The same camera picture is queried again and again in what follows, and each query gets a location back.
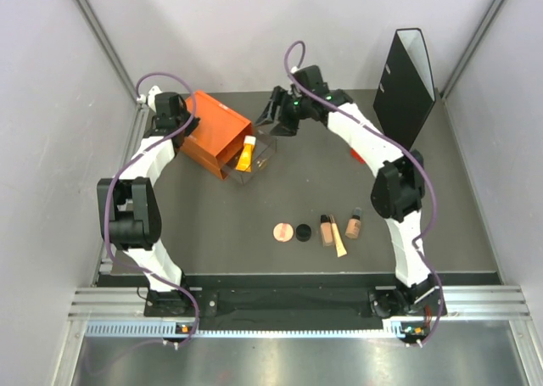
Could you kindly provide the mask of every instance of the clear plastic container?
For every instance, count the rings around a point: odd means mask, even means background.
[[[243,149],[239,150],[228,163],[223,164],[221,171],[228,177],[244,185],[253,176],[264,170],[268,166],[268,161],[277,152],[277,138],[269,135],[265,131],[254,129],[256,137],[256,145],[253,150],[253,159],[251,162],[251,171],[238,171],[239,156]]]

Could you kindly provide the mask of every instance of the black binder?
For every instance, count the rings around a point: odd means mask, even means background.
[[[373,108],[385,136],[411,148],[435,103],[423,32],[396,30]]]

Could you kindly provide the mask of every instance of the black cap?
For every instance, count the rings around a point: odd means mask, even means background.
[[[296,238],[300,242],[307,242],[311,237],[311,228],[309,225],[302,223],[296,227]]]

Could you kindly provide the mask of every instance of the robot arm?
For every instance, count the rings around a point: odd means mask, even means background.
[[[330,91],[323,81],[318,66],[293,69],[294,78],[306,89],[333,106],[346,112],[330,111],[295,85],[288,92],[275,87],[257,126],[278,123],[271,130],[276,136],[295,136],[299,121],[312,118],[329,131],[343,138],[368,164],[376,178],[372,189],[372,204],[389,227],[395,252],[396,290],[385,297],[374,295],[372,308],[383,318],[411,314],[421,310],[435,293],[434,278],[418,252],[423,252],[422,241],[415,249],[412,241],[420,235],[424,184],[420,173],[403,153],[367,128],[380,131],[362,114],[353,100],[342,90]],[[422,165],[417,151],[411,154]]]
[[[327,128],[343,138],[364,159],[374,177],[377,178],[379,170],[385,162],[393,163],[403,157],[397,147],[385,142],[363,127],[369,126],[377,131],[377,128],[364,117],[355,103],[345,103],[340,108],[355,116],[360,121],[360,125],[355,124],[339,112],[332,112],[328,114]],[[411,243],[412,239],[420,234],[420,220],[421,210],[405,215],[403,221],[397,221],[394,218],[385,219],[395,252],[395,275],[408,288],[427,280],[430,273]]]
[[[160,240],[162,221],[153,186],[162,170],[175,158],[183,138],[198,125],[198,119],[194,119],[182,135],[164,141],[148,151],[151,145],[187,121],[190,114],[179,94],[162,92],[158,87],[151,88],[148,96],[140,97],[138,102],[147,103],[156,115],[132,158],[140,154],[144,156],[121,174],[115,186],[113,206],[109,213],[110,238],[118,250],[134,259],[140,267],[153,272],[145,273],[149,280],[149,289],[155,293],[166,294],[172,292],[172,287],[157,280],[154,275],[179,285],[182,285],[183,275]],[[102,179],[98,183],[101,224],[110,183],[111,179]]]

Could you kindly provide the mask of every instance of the orange box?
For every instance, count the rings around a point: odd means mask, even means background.
[[[228,108],[203,91],[196,91],[198,127],[185,137],[181,151],[224,180],[228,175],[221,169],[243,148],[245,136],[253,134],[253,125],[239,113]],[[187,99],[192,110],[193,101]]]

